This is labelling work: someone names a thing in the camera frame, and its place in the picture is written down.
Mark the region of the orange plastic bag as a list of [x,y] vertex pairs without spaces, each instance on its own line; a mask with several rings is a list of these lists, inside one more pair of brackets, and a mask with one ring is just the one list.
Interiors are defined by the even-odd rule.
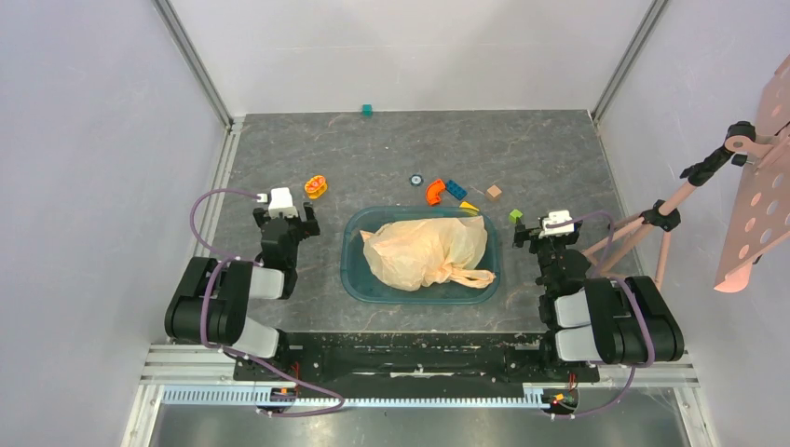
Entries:
[[375,232],[362,231],[361,240],[372,274],[394,289],[447,282],[484,289],[497,278],[478,267],[488,241],[480,215],[386,223]]

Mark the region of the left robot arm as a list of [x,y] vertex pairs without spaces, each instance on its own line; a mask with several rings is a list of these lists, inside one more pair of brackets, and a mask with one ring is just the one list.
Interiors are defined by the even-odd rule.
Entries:
[[166,334],[180,342],[235,349],[257,357],[257,367],[268,378],[285,377],[293,366],[285,332],[253,320],[248,310],[254,300],[287,300],[293,293],[298,246],[320,234],[311,203],[304,204],[304,212],[302,219],[255,209],[261,251],[252,261],[192,258],[166,310]]

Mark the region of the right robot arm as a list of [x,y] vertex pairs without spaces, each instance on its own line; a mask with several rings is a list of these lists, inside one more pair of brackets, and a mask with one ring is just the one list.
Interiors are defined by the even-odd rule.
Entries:
[[545,377],[561,380],[584,364],[646,367],[682,358],[684,335],[652,278],[594,275],[573,247],[579,223],[551,234],[546,218],[534,228],[513,222],[513,245],[536,256],[544,289],[538,311],[548,331],[538,368]]

